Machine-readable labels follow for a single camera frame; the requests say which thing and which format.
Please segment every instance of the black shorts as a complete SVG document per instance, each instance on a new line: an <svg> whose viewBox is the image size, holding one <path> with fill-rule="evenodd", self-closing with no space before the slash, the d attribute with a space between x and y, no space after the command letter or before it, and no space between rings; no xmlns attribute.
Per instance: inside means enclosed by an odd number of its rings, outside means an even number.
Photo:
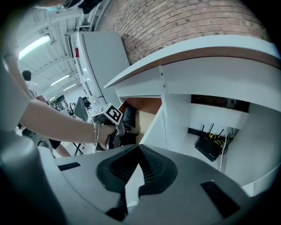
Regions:
<svg viewBox="0 0 281 225"><path fill-rule="evenodd" d="M51 142L51 145L53 147L53 149L57 149L57 147L60 145L61 142L59 141L55 141L55 140L52 140L52 139L49 139L50 142Z"/></svg>

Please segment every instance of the bracelet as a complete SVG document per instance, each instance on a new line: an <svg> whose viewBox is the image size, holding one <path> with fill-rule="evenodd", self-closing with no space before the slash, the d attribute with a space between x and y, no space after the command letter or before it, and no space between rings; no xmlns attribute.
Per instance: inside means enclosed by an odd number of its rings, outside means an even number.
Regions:
<svg viewBox="0 0 281 225"><path fill-rule="evenodd" d="M93 146L96 149L97 146L97 140L98 140L98 135L100 133L100 125L93 123L94 126L94 141L93 141Z"/></svg>

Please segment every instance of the brick wall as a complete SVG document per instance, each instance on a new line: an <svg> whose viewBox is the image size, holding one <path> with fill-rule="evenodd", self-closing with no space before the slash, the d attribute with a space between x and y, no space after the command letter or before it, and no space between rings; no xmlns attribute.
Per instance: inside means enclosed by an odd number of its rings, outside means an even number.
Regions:
<svg viewBox="0 0 281 225"><path fill-rule="evenodd" d="M201 36L267 38L239 0L111 0L97 30L120 33L130 64L160 47Z"/></svg>

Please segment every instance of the white t-shirt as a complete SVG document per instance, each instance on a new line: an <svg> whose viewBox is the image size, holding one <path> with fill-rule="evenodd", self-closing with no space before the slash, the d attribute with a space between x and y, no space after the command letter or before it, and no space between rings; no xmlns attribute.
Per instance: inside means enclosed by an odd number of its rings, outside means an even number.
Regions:
<svg viewBox="0 0 281 225"><path fill-rule="evenodd" d="M37 98L39 96L42 96L42 92L41 89L39 87L39 85L35 82L32 81L25 81L26 86L30 92L30 94L34 97Z"/></svg>

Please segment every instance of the fluorescent light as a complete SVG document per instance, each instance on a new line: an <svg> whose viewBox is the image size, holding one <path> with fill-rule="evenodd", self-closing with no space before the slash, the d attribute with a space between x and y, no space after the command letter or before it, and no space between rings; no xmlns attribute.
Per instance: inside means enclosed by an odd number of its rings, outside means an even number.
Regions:
<svg viewBox="0 0 281 225"><path fill-rule="evenodd" d="M57 81L53 82L53 83L51 84L51 86L53 86L54 84L56 84L56 83L62 81L62 80L65 79L65 78L68 78L68 77L69 77L69 74L66 75L66 76L64 76L64 77L62 77L62 78L60 78L60 79L58 79Z"/></svg>
<svg viewBox="0 0 281 225"><path fill-rule="evenodd" d="M74 87L75 85L76 85L76 84L71 85L71 86L67 87L66 89L64 89L63 91L66 91L66 90L68 90L68 89L70 89L70 88Z"/></svg>
<svg viewBox="0 0 281 225"><path fill-rule="evenodd" d="M21 59L22 57L24 57L26 54L28 54L29 52L31 52L32 50L36 49L37 47L39 47L40 45L48 42L50 40L50 36L49 35L45 35L44 37L39 38L38 40L34 41L33 43L31 43L30 45L28 45L27 47L25 47L23 50L21 50L19 52L19 56L18 58Z"/></svg>

